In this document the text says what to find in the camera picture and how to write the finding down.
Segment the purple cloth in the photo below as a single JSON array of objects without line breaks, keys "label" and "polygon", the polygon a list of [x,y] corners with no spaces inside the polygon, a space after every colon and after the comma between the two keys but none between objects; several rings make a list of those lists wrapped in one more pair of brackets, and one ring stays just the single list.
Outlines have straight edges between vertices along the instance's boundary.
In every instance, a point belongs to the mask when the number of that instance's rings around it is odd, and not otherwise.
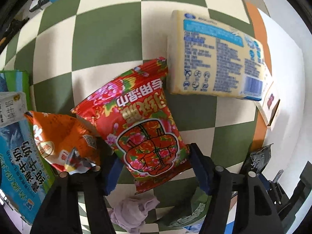
[{"label": "purple cloth", "polygon": [[149,211],[156,208],[159,200],[155,196],[126,198],[119,202],[108,214],[113,224],[128,233],[141,233]]}]

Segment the orange snack packet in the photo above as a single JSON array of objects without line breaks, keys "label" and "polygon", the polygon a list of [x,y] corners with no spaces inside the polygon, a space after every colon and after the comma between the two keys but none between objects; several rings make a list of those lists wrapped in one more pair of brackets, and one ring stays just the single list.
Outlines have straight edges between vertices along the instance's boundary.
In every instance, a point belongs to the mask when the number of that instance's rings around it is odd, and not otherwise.
[{"label": "orange snack packet", "polygon": [[34,111],[24,116],[32,124],[39,153],[58,171],[85,173],[100,165],[96,137],[77,118]]}]

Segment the green packet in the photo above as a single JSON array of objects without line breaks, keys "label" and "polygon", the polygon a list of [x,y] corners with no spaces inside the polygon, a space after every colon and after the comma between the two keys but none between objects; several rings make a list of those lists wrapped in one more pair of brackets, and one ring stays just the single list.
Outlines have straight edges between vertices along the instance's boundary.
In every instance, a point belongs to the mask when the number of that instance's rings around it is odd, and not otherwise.
[{"label": "green packet", "polygon": [[198,186],[192,197],[173,207],[156,223],[170,228],[192,226],[205,219],[210,201],[211,197]]}]

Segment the light blue tissue pack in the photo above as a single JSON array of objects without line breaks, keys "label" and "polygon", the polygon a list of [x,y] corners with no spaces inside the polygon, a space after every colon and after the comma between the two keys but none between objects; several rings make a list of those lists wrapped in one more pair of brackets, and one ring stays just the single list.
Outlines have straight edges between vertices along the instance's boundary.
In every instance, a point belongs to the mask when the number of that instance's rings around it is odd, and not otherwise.
[{"label": "light blue tissue pack", "polygon": [[184,230],[186,231],[186,233],[199,233],[201,230],[203,223],[197,223],[197,224],[193,224],[191,226],[185,226]]}]

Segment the red floral wet wipes pack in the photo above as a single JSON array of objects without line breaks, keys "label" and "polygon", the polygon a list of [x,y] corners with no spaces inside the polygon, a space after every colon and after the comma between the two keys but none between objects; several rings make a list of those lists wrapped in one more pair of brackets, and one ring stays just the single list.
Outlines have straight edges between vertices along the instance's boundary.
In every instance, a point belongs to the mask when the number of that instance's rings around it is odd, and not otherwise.
[{"label": "red floral wet wipes pack", "polygon": [[91,123],[135,179],[138,194],[191,168],[164,93],[166,59],[130,69],[97,89],[71,112]]}]

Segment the yellow blue tissue pack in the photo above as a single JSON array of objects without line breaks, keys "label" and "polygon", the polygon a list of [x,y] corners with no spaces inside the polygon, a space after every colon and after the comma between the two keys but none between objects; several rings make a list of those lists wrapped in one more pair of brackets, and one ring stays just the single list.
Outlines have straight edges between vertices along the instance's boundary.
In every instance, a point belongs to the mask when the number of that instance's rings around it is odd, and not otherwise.
[{"label": "yellow blue tissue pack", "polygon": [[200,14],[174,10],[167,44],[172,94],[262,99],[265,60],[260,41]]}]

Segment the black wipes packet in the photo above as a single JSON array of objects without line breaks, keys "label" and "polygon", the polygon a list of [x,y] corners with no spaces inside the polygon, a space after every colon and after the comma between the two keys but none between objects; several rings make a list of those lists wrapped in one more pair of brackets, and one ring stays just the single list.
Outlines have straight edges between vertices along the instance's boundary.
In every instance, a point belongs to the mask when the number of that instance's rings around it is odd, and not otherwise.
[{"label": "black wipes packet", "polygon": [[271,159],[271,145],[259,148],[255,152],[248,152],[239,173],[244,175],[249,172],[260,174]]}]

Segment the open cardboard box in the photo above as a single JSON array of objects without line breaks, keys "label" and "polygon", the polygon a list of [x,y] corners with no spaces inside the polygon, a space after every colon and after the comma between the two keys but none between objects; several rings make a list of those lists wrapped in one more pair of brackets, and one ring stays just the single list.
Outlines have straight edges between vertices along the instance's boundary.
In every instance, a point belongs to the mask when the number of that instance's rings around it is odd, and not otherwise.
[{"label": "open cardboard box", "polygon": [[55,175],[40,155],[32,125],[29,74],[1,71],[1,190],[22,218],[32,224]]}]

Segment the green white checkered tablecloth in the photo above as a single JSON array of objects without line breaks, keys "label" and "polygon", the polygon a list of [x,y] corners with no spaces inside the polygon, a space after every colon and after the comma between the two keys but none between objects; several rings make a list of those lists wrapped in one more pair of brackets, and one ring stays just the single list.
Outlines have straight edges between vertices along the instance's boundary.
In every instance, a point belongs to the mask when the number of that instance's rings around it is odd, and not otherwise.
[{"label": "green white checkered tablecloth", "polygon": [[[209,15],[267,42],[258,9],[245,0],[58,0],[15,35],[1,53],[1,67],[30,74],[35,110],[69,114],[122,72],[165,57],[173,10]],[[166,99],[183,140],[232,172],[248,150],[263,144],[267,128],[253,102]]]}]

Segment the white red small box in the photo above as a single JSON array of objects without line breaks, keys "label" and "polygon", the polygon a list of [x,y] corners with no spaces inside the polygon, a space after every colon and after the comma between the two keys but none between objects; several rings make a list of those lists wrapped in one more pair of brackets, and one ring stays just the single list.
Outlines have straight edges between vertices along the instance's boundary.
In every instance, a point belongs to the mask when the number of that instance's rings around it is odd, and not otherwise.
[{"label": "white red small box", "polygon": [[277,117],[279,115],[280,95],[273,77],[267,67],[264,65],[264,81],[262,87],[262,99],[256,101],[255,105],[260,112],[262,119],[270,130],[274,129]]}]

